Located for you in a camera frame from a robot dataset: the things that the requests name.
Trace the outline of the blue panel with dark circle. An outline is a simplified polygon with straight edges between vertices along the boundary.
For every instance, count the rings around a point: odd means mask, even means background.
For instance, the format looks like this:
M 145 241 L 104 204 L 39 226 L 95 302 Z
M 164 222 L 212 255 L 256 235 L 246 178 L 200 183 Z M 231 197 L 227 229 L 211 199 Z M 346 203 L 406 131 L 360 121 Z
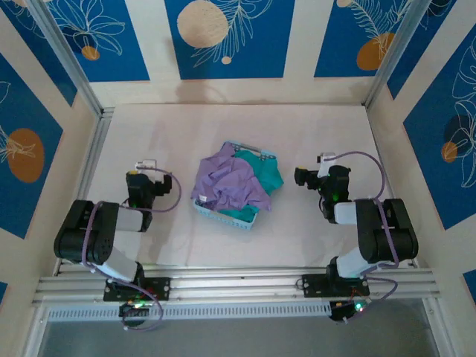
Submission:
M 445 229 L 476 213 L 476 30 L 404 121 Z

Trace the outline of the long aluminium mounting rail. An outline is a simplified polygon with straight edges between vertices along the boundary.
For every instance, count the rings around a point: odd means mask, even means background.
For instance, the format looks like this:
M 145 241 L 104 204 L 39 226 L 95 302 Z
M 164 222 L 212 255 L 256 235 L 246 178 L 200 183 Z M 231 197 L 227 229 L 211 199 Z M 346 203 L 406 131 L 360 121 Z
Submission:
M 169 302 L 185 303 L 264 303 L 295 302 L 304 299 L 296 283 L 304 274 L 323 274 L 324 268 L 191 268 L 146 264 L 146 277 L 171 279 Z M 393 299 L 438 298 L 441 293 L 429 268 L 398 268 L 375 271 L 368 276 L 372 298 L 389 292 Z M 56 276 L 41 277 L 33 304 L 100 303 L 105 277 L 80 265 L 60 264 Z

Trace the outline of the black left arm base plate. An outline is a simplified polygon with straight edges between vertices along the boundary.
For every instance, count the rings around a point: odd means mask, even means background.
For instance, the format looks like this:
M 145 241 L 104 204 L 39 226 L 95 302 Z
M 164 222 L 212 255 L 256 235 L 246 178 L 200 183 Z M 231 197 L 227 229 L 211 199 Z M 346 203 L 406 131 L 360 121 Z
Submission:
M 135 282 L 135 285 L 148 291 L 159 301 L 168 301 L 170 295 L 170 282 L 171 279 L 168 277 L 145 277 L 144 279 Z M 135 288 L 119 283 L 106 282 L 103 300 L 105 302 L 125 303 L 136 300 L 151 301 L 152 298 Z

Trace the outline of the blue panel with orange oval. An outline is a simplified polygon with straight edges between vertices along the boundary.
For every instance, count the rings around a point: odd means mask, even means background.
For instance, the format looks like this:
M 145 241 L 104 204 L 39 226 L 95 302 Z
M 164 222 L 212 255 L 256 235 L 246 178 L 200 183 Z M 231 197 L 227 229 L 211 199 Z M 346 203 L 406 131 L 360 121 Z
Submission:
M 63 130 L 0 54 L 0 228 L 24 239 Z

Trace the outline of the blue panel with white flower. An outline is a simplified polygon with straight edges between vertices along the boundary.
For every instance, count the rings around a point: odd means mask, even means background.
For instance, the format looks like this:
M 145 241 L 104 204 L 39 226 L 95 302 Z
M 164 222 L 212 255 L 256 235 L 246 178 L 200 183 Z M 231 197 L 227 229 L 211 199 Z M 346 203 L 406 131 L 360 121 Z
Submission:
M 125 0 L 50 0 L 47 7 L 90 82 L 149 80 Z

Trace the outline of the blue panel with fern print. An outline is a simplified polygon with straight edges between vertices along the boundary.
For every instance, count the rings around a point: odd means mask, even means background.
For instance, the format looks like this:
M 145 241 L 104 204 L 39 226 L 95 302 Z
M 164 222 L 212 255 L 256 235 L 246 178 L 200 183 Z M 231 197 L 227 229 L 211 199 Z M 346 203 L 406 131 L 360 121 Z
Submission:
M 412 0 L 335 0 L 315 77 L 369 77 L 382 64 Z

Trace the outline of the aluminium frame post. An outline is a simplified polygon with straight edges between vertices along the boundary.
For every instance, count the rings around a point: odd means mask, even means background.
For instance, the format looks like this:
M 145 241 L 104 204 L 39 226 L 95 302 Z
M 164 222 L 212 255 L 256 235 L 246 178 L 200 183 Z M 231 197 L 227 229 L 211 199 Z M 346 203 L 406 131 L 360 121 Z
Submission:
M 363 102 L 367 111 L 372 109 L 378 99 L 380 91 L 387 84 L 388 79 L 399 63 L 430 3 L 431 0 L 411 0 L 408 12 L 404 15 L 399 29 L 374 76 L 365 101 Z
M 25 0 L 28 9 L 44 34 L 63 68 L 77 87 L 81 98 L 85 101 L 95 117 L 101 118 L 103 107 L 93 92 L 89 80 L 77 61 L 70 45 L 54 20 L 47 4 L 43 0 Z

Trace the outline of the purple t-shirt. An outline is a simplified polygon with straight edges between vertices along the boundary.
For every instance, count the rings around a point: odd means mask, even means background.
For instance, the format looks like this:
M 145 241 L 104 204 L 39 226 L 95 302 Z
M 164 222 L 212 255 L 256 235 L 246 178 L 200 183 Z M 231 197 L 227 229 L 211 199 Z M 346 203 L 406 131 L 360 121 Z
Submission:
M 226 142 L 220 151 L 203 158 L 190 198 L 210 210 L 241 210 L 247 205 L 271 210 L 271 197 L 252 166 L 235 153 L 233 145 Z

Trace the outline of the light blue plastic basket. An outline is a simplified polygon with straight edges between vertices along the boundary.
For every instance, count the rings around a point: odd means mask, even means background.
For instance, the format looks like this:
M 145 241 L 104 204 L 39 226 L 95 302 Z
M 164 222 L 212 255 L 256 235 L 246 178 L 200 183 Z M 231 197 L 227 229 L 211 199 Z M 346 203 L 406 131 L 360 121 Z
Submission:
M 258 156 L 260 159 L 265 159 L 265 158 L 276 158 L 277 159 L 276 155 L 274 155 L 270 152 L 267 152 L 265 150 L 258 149 L 256 147 L 251 147 L 249 145 L 244 145 L 244 144 L 238 143 L 236 141 L 226 141 L 226 142 L 230 142 L 233 145 L 234 150 L 236 152 L 240 151 L 240 150 L 248 150 L 248 151 L 254 153 L 256 156 Z M 226 216 L 225 214 L 220 213 L 219 210 L 210 210 L 206 204 L 202 204 L 199 201 L 194 200 L 194 199 L 193 199 L 193 205 L 194 205 L 195 209 L 200 214 L 202 214 L 202 215 L 204 215 L 208 218 L 219 220 L 220 222 L 224 222 L 227 225 L 233 225 L 233 226 L 236 226 L 236 227 L 239 227 L 239 228 L 242 228 L 242 229 L 246 229 L 246 230 L 251 229 L 251 227 L 254 223 L 254 220 L 256 219 L 256 216 L 257 216 L 256 215 L 254 217 L 252 223 L 247 223 L 247 222 L 243 222 L 243 221 L 238 220 L 238 219 L 234 219 L 233 217 Z

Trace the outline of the blue floral wall panel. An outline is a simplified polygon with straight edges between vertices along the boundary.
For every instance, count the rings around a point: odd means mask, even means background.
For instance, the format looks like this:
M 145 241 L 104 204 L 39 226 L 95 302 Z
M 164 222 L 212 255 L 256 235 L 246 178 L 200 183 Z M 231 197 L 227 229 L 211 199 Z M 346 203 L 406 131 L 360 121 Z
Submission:
M 49 45 L 25 0 L 0 0 L 0 8 L 45 69 L 65 101 L 72 106 L 77 96 L 77 87 Z
M 456 0 L 431 0 L 414 35 L 387 81 L 387 88 L 393 100 L 396 99 L 455 2 Z

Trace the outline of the white table cover sheet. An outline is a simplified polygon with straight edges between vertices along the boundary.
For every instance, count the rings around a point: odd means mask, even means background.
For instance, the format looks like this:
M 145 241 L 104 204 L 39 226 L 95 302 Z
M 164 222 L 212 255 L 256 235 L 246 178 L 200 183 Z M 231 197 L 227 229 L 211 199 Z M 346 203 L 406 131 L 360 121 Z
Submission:
M 253 227 L 243 230 L 207 218 L 190 198 L 199 162 L 224 142 L 236 141 L 277 156 L 283 186 Z M 155 159 L 181 185 L 155 201 L 149 229 L 121 235 L 115 247 L 143 264 L 172 266 L 325 266 L 357 245 L 352 225 L 323 217 L 319 195 L 295 184 L 296 167 L 317 168 L 322 152 L 334 152 L 351 169 L 350 198 L 388 193 L 381 187 L 369 120 L 362 106 L 172 105 L 115 107 L 88 199 L 122 202 L 126 173 L 137 161 Z

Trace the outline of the teal t-shirt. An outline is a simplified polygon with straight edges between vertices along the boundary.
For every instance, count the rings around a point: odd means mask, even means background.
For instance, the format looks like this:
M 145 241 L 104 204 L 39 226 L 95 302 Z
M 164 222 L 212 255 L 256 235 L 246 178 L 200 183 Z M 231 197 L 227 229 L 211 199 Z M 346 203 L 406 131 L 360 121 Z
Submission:
M 247 161 L 251 165 L 254 175 L 257 177 L 258 182 L 261 184 L 261 187 L 268 196 L 271 196 L 275 190 L 283 186 L 283 179 L 278 170 L 276 158 L 260 159 L 248 150 L 237 151 L 234 156 Z M 259 210 L 258 207 L 253 205 L 246 205 L 241 210 L 228 209 L 220 210 L 219 212 L 226 216 L 233 217 L 234 219 L 252 223 Z

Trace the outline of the blue panel with beige circle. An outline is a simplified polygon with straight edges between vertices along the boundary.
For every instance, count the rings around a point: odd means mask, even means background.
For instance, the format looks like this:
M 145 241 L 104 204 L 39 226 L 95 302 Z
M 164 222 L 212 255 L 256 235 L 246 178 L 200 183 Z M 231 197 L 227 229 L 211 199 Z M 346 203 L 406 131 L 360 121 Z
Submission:
M 295 0 L 164 0 L 182 80 L 284 74 Z

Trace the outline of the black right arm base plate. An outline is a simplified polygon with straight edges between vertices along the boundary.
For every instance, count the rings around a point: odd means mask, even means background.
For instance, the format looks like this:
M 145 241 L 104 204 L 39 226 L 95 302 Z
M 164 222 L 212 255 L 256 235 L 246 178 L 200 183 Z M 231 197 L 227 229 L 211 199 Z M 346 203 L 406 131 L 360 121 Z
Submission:
M 366 280 L 359 278 L 331 278 L 326 274 L 304 274 L 302 276 L 305 298 L 350 298 L 370 295 Z

